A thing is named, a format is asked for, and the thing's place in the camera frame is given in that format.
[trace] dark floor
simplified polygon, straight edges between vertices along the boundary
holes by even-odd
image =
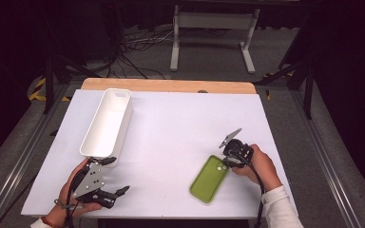
[[[164,39],[148,50],[132,51],[125,56],[137,67],[160,71],[166,79],[255,82],[266,73],[278,71],[279,62],[297,32],[296,29],[285,28],[256,30],[250,46],[250,54],[257,71],[254,75],[246,72],[241,53],[237,49],[240,38],[245,36],[240,31],[228,31],[217,37],[200,30],[188,31],[181,38],[179,70],[176,72],[169,70],[172,43],[167,39],[170,38]],[[100,61],[95,64],[91,62],[89,67],[101,64]],[[149,70],[142,72],[149,78],[162,78],[158,72]],[[108,71],[97,73],[106,76]],[[109,75],[143,78],[136,69],[121,61],[112,65]],[[71,97],[75,89],[80,88],[83,79],[83,76],[75,76],[70,85],[57,85],[57,94],[61,97]],[[34,89],[36,82],[30,85],[30,90]],[[257,86],[256,89],[263,103],[286,175],[291,182],[299,218],[303,225],[365,227],[365,181],[355,168],[338,135],[317,87],[315,86],[313,93],[312,121],[304,119],[304,113],[298,107],[303,88],[300,91],[289,91],[283,81],[279,80],[269,86]],[[270,97],[266,96],[266,89],[270,91]],[[0,216],[17,196],[21,197],[5,214],[0,227],[28,227],[35,221],[35,218],[20,215],[28,196],[28,190],[23,194],[21,191],[41,167],[55,139],[51,133],[60,127],[68,104],[69,102],[58,102],[49,114],[43,115],[45,103],[33,100],[27,113],[1,147]],[[37,143],[30,145],[29,141],[35,137],[36,132],[39,133]],[[19,164],[19,158],[24,161],[25,153],[29,153],[28,162],[24,163],[26,168],[24,171],[13,173],[12,170]],[[10,180],[14,180],[11,188],[8,187]],[[82,227],[98,227],[96,219],[84,218],[81,222]],[[186,222],[190,221],[162,221],[163,224],[167,223],[167,227],[188,225]],[[151,223],[142,220],[112,220],[111,223],[117,227],[152,226]],[[235,227],[241,227],[243,224],[246,225],[245,222],[239,222]]]

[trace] sleeve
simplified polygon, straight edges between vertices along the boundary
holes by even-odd
[[[262,196],[268,227],[303,227],[298,215],[290,204],[284,186],[275,188]]]
[[[34,221],[34,223],[31,224],[30,226],[31,228],[51,228],[50,226],[46,225],[41,218],[39,218],[38,220]]]

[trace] white table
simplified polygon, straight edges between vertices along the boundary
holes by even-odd
[[[22,215],[46,215],[71,170],[84,158],[79,148],[102,90],[77,90]],[[257,94],[132,92],[132,113],[118,164],[104,170],[108,192],[130,185],[111,209],[85,214],[97,219],[249,219],[257,216],[259,186],[229,172],[213,201],[189,193],[210,155],[236,137],[256,143],[273,160],[296,209],[293,196]]]

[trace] person's hand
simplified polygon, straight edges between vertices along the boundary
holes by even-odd
[[[61,189],[61,192],[59,194],[58,200],[63,203],[64,205],[67,204],[67,192],[69,190],[70,184],[75,177],[75,175],[78,173],[79,170],[83,169],[88,163],[88,159],[84,159],[70,174],[69,178],[67,179],[67,182],[64,184],[64,186]],[[77,204],[77,199],[75,199],[72,194],[70,195],[70,204]],[[82,208],[77,208],[73,216],[74,217],[80,217],[83,213],[91,212],[100,210],[102,208],[102,205],[97,202],[91,202],[91,203],[83,203]],[[46,216],[46,220],[50,222],[53,225],[56,225],[58,227],[63,227],[65,218],[67,216],[67,210],[63,209],[61,205],[56,204],[52,210],[49,212],[49,214]]]
[[[280,182],[277,174],[277,169],[275,168],[272,160],[268,157],[267,154],[263,153],[256,144],[252,144],[250,146],[254,149],[251,163],[253,163],[255,170],[259,174],[265,191],[268,192],[282,186],[282,183]],[[247,165],[243,168],[233,167],[232,170],[238,175],[246,176],[251,181],[259,183],[255,173]]]

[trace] white plastic tray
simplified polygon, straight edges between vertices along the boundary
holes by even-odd
[[[82,155],[97,159],[116,157],[107,167],[117,164],[132,115],[130,97],[127,89],[105,91],[80,147]]]

